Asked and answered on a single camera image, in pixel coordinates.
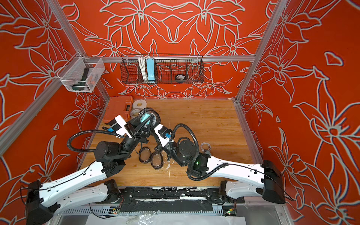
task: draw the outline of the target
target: red floral wallpaper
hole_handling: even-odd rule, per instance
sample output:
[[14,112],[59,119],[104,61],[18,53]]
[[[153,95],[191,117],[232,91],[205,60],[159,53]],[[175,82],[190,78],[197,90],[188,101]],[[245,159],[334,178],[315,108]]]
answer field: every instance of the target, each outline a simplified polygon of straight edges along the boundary
[[43,0],[0,1],[0,135],[75,53]]
[[360,4],[290,0],[241,107],[295,224],[359,224]]
[[[137,53],[252,55],[276,0],[59,0],[90,56]],[[206,63],[203,84],[126,85],[118,63],[101,81],[110,96],[232,98],[249,62]]]
[[[25,224],[20,186],[56,180],[77,170],[81,155],[66,147],[69,137],[96,127],[106,102],[94,93],[61,87],[0,158],[0,224]],[[90,135],[74,140],[85,148]],[[26,190],[22,192],[26,199]]]
[[[0,0],[0,135],[55,79],[74,54],[60,24],[42,0]],[[61,87],[0,157],[0,224],[25,224],[20,185],[76,171],[81,155],[66,147],[80,130],[94,129],[105,101]],[[75,140],[85,147],[90,135]]]

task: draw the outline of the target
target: white tape roll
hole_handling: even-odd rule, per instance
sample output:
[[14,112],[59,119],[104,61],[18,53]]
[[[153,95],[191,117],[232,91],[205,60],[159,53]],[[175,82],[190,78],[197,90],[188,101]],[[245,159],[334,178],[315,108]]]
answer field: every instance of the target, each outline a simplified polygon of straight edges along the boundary
[[132,104],[132,108],[133,109],[143,109],[146,108],[146,101],[145,100],[136,100],[133,104]]
[[140,112],[140,109],[131,110],[131,112],[130,112],[131,119],[137,117],[139,115],[139,112]]

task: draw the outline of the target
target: white cable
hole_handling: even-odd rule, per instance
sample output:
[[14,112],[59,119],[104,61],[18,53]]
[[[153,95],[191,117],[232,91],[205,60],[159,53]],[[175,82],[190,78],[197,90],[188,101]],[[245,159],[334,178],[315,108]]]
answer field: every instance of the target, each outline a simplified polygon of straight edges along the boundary
[[[205,150],[205,149],[203,148],[203,145],[207,145],[209,148],[208,148],[207,150]],[[210,151],[210,150],[211,150],[211,145],[210,145],[209,143],[207,143],[207,142],[203,142],[203,143],[201,143],[201,145],[200,145],[200,149],[203,150],[204,152]]]
[[147,81],[148,80],[148,75],[146,74],[146,70],[145,70],[145,59],[150,59],[151,57],[146,55],[144,56],[139,56],[139,67],[141,70],[141,73],[143,75],[143,80]]

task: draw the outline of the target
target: wooden tabletop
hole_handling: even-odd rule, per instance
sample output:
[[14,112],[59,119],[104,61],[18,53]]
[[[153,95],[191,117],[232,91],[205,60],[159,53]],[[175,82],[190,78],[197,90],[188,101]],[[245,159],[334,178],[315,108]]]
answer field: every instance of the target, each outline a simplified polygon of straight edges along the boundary
[[[178,123],[188,125],[194,132],[199,144],[208,142],[211,154],[217,158],[253,163],[250,151],[239,124],[233,102],[231,100],[163,100],[146,99],[147,107],[152,107],[161,117],[161,124],[173,129]],[[176,131],[175,141],[180,137],[191,136],[183,128]],[[144,144],[154,151],[156,141],[150,136],[149,143]],[[96,134],[91,148],[96,148],[100,141],[121,142],[122,139],[106,134]],[[180,167],[172,159],[166,160],[163,153],[164,166],[160,170],[152,168],[150,163],[139,162],[138,155],[133,152],[126,166],[118,174],[108,178],[116,180],[118,186],[219,186],[225,178],[209,177],[202,181],[192,181],[186,175],[187,167]],[[95,161],[93,153],[88,153],[81,168]]]

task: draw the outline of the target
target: cable bundle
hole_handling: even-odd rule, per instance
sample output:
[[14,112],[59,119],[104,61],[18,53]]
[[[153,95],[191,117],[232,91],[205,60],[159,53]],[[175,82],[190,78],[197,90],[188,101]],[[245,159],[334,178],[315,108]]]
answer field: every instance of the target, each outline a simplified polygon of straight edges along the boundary
[[139,56],[139,67],[141,70],[141,73],[143,75],[143,80],[147,81],[148,79],[148,75],[146,74],[146,69],[145,69],[145,59],[150,59],[151,57],[146,55],[146,56]]

